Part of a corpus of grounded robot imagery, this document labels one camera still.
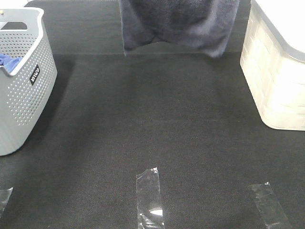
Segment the hanging towel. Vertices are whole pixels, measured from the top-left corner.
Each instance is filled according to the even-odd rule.
[[[154,42],[223,54],[239,0],[119,0],[125,53]]]
[[[9,73],[16,68],[21,60],[22,57],[12,58],[6,54],[0,54],[0,66],[4,66]]]

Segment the perforated basket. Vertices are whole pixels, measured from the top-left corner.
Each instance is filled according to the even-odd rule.
[[[0,22],[23,22],[26,30],[0,30],[0,53],[22,57],[8,73],[0,66],[0,156],[20,148],[35,126],[57,70],[39,8],[3,9]]]

